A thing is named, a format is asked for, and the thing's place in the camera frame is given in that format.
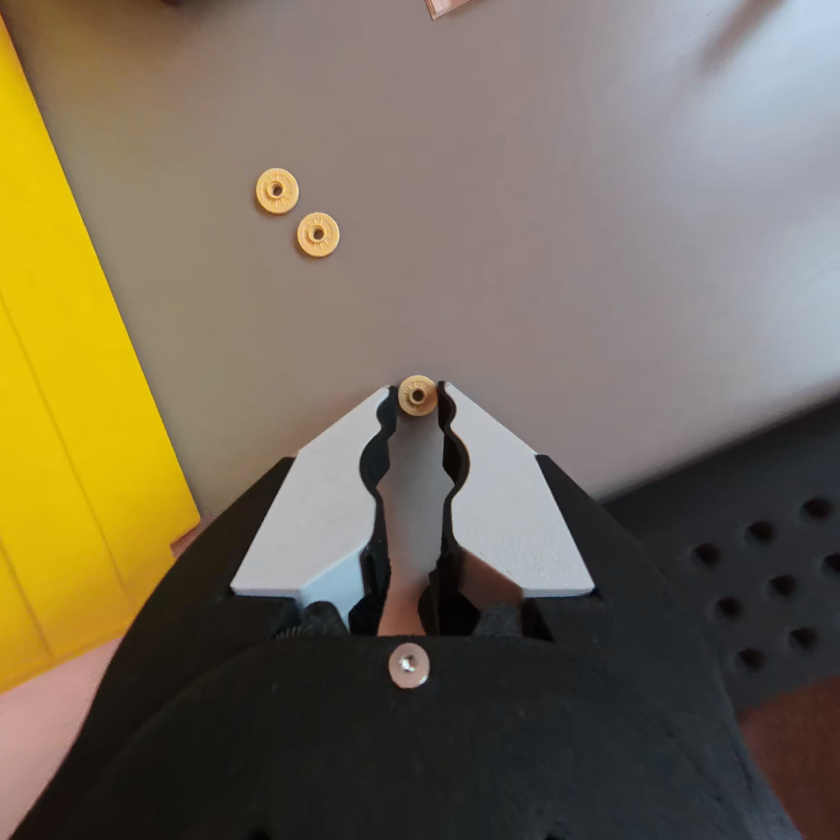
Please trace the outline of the tan round disc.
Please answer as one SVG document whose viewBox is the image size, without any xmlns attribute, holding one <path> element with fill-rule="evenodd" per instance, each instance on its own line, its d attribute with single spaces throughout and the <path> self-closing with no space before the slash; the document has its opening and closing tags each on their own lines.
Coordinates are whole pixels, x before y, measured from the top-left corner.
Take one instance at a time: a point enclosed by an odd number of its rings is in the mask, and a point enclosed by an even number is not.
<svg viewBox="0 0 840 840">
<path fill-rule="evenodd" d="M 305 256 L 315 259 L 328 257 L 340 243 L 338 223 L 327 213 L 309 213 L 297 227 L 297 243 Z"/>
<path fill-rule="evenodd" d="M 288 170 L 272 167 L 260 174 L 255 196 L 268 214 L 285 215 L 298 204 L 300 188 L 296 177 Z"/>
<path fill-rule="evenodd" d="M 437 385 L 422 374 L 408 376 L 398 387 L 398 402 L 406 415 L 425 417 L 437 407 Z"/>
</svg>

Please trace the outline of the grey desk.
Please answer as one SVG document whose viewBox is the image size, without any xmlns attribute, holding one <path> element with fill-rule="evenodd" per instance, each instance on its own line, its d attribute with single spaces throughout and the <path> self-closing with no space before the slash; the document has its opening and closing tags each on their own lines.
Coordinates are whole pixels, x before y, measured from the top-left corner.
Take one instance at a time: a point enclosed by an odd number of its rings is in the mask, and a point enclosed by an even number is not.
<svg viewBox="0 0 840 840">
<path fill-rule="evenodd" d="M 202 513 L 410 374 L 597 495 L 838 393 L 838 2 L 2 16 Z"/>
</svg>

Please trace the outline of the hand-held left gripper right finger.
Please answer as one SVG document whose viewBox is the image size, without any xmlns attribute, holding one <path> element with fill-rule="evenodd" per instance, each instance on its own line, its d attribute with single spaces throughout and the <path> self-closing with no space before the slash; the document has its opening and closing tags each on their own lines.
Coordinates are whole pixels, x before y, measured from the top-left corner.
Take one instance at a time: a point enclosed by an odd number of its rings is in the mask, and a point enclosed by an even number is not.
<svg viewBox="0 0 840 840">
<path fill-rule="evenodd" d="M 538 453 L 455 385 L 437 385 L 444 499 L 440 554 L 420 596 L 428 636 L 468 636 L 490 615 L 595 591 Z"/>
</svg>

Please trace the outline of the yellow plastic bin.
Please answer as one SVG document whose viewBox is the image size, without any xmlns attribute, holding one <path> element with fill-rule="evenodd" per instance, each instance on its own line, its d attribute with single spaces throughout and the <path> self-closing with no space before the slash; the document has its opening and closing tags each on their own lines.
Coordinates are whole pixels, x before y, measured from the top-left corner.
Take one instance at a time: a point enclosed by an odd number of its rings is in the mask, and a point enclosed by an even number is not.
<svg viewBox="0 0 840 840">
<path fill-rule="evenodd" d="M 5 23 L 1 682 L 122 635 L 200 516 Z"/>
</svg>

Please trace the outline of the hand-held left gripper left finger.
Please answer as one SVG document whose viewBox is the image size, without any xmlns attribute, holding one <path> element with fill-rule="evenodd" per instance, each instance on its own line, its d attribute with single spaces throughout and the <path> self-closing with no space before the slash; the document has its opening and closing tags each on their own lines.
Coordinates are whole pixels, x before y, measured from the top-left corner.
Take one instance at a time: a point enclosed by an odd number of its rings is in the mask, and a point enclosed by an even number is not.
<svg viewBox="0 0 840 840">
<path fill-rule="evenodd" d="M 392 566 L 384 501 L 396 388 L 384 386 L 293 459 L 231 581 L 235 594 L 332 604 L 351 634 L 378 634 Z"/>
</svg>

